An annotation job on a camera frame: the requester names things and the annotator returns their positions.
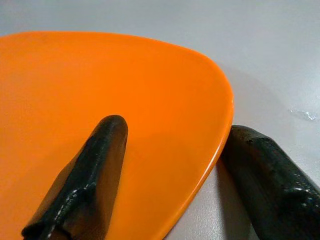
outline orange plastic tray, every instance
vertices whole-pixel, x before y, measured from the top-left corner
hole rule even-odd
[[[162,239],[215,165],[233,117],[206,56],[122,34],[0,37],[0,238],[21,239],[58,172],[104,116],[129,135],[108,240]]]

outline gray table surface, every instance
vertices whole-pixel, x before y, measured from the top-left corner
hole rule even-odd
[[[182,45],[213,59],[234,123],[274,138],[320,185],[319,0],[1,0],[0,36],[97,31]],[[167,240],[257,240],[221,163]]]

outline white countertop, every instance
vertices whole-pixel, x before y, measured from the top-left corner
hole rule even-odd
[[[319,13],[319,0],[2,0],[0,35],[114,32],[199,51],[232,85],[234,123],[272,137],[320,185]],[[221,163],[166,239],[258,239]]]

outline orange plate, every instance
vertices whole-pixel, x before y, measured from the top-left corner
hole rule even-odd
[[[0,236],[21,239],[58,172],[104,116],[128,124],[108,240],[159,240],[215,165],[233,117],[206,56],[122,34],[0,37]]]

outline glossy black surface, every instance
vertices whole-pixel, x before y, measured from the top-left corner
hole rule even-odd
[[[222,152],[261,240],[320,240],[320,191],[269,137],[232,126]]]
[[[28,225],[25,240],[103,240],[116,199],[128,127],[104,118],[59,173]]]

